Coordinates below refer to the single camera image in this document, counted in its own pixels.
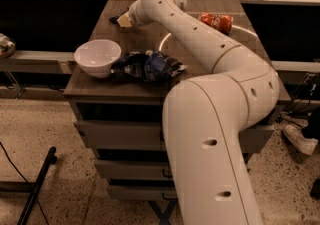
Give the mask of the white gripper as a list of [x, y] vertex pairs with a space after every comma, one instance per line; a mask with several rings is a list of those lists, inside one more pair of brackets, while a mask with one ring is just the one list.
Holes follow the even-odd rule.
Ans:
[[118, 24], [123, 28], [135, 26], [145, 26], [152, 23], [152, 20], [145, 13], [141, 0], [136, 0], [129, 7], [129, 13], [122, 14], [117, 19]]

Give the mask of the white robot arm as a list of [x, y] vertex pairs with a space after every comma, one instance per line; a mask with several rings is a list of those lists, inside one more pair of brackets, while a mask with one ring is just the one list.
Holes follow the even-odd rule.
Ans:
[[205, 68], [167, 94], [163, 134], [184, 225], [264, 225], [239, 133], [277, 103], [274, 68], [239, 42], [185, 13], [187, 0], [137, 0], [126, 20], [157, 22]]

